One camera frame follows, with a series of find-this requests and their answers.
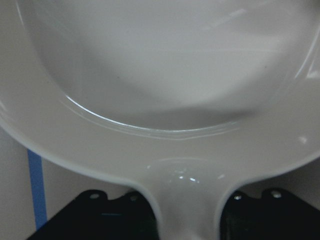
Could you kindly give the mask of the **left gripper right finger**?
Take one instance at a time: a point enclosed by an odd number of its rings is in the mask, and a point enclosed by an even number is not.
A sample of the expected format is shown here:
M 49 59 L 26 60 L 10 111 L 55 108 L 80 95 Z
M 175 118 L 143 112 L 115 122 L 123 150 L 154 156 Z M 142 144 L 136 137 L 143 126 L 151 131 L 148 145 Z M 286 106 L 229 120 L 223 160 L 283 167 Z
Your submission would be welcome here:
M 220 221 L 222 240 L 318 240 L 320 211 L 283 188 L 268 188 L 259 198 L 235 191 Z

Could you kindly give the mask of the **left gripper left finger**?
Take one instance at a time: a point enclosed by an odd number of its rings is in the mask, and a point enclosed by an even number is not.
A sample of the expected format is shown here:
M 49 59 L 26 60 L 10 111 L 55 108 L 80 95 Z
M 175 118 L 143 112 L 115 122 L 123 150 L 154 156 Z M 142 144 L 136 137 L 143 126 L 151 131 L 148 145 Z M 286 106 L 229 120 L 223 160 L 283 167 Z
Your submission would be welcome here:
M 80 193 L 30 240 L 158 240 L 154 212 L 138 191 L 109 199 L 102 190 Z

